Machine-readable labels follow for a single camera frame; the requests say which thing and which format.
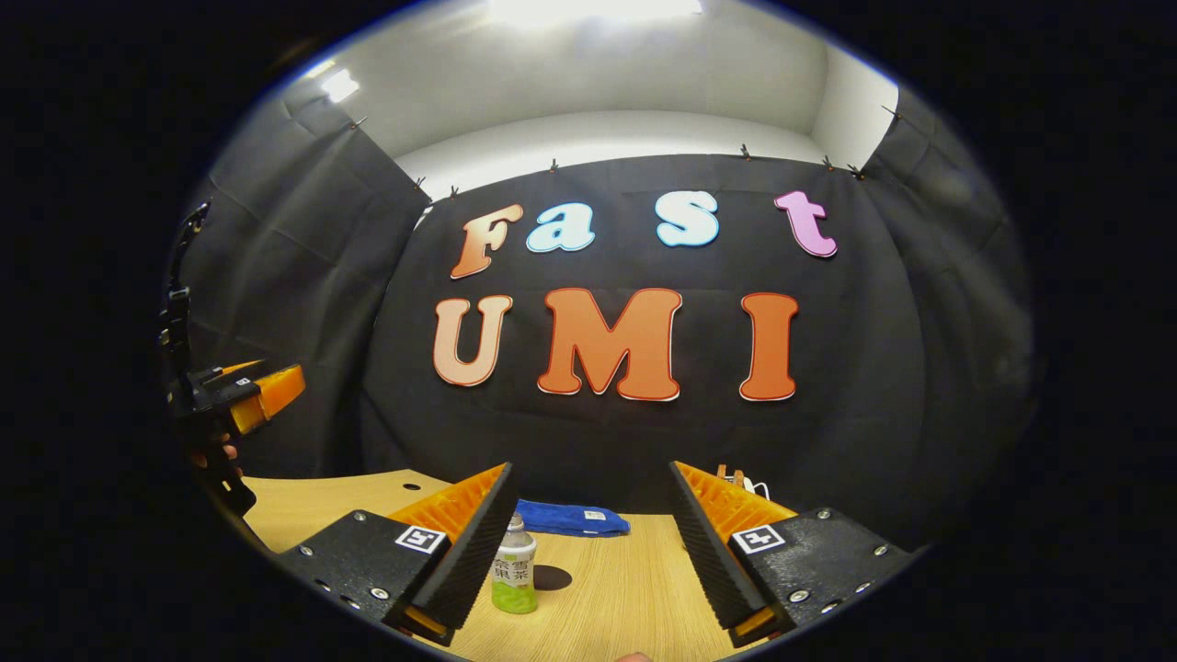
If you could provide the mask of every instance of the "pink letter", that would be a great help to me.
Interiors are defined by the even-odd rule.
[[[793,238],[806,253],[819,258],[827,258],[838,252],[838,244],[833,239],[822,237],[817,231],[817,219],[825,218],[825,210],[822,205],[809,201],[805,193],[793,191],[777,198],[777,208],[785,210],[789,214],[789,225],[793,229]]]

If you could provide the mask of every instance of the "orange letter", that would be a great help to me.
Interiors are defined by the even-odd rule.
[[[466,244],[461,247],[461,259],[450,272],[450,278],[457,280],[491,266],[491,258],[486,257],[486,247],[490,246],[492,251],[497,251],[507,238],[507,226],[499,221],[514,223],[520,218],[523,218],[523,206],[511,205],[497,212],[480,216],[461,226],[466,231]]]
[[[499,360],[499,331],[503,316],[511,310],[511,297],[486,297],[478,302],[483,312],[483,337],[478,343],[478,356],[473,363],[458,358],[458,332],[461,317],[470,310],[466,299],[446,299],[438,304],[438,332],[433,338],[433,370],[451,384],[477,386],[494,372]]]
[[[789,324],[797,300],[784,294],[749,294],[740,306],[752,316],[752,366],[739,385],[746,400],[783,400],[797,392],[789,376]]]
[[[552,353],[539,390],[571,396],[580,390],[572,362],[580,355],[588,385],[598,396],[609,389],[613,375],[629,355],[625,379],[617,392],[631,400],[672,400],[678,382],[670,375],[670,337],[674,311],[683,297],[673,290],[638,290],[625,304],[621,317],[610,329],[588,290],[553,290],[544,299],[552,309]]]

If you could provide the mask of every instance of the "white wall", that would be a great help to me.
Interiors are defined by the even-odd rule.
[[[863,167],[891,125],[899,88],[853,55],[826,45],[825,95],[810,134],[837,167]]]
[[[663,111],[572,113],[504,124],[451,138],[398,157],[397,165],[431,198],[450,186],[468,191],[545,171],[556,159],[570,166],[658,154],[739,154],[822,163],[807,135],[752,121]]]

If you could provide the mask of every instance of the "ceiling light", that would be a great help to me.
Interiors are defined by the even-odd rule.
[[[654,19],[701,14],[699,0],[488,0],[496,19],[520,26],[553,25],[601,16]]]
[[[335,66],[335,60],[324,60],[324,61],[319,62],[318,65],[314,65],[313,67],[311,67],[311,69],[307,71],[302,75],[305,75],[307,78],[314,78],[314,77],[319,75],[320,73],[325,73],[327,69],[330,69],[333,66]]]
[[[352,74],[347,69],[339,69],[338,73],[322,82],[322,91],[326,92],[335,104],[352,95],[360,88],[360,84],[352,80]]]

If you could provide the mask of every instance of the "blue letter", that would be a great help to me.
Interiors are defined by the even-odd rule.
[[[658,238],[667,246],[701,246],[719,234],[719,221],[711,212],[719,203],[706,191],[672,191],[654,203]]]
[[[527,250],[533,253],[546,253],[556,249],[579,251],[597,237],[588,230],[592,207],[581,203],[557,205],[539,214],[536,221],[539,227],[527,236]]]

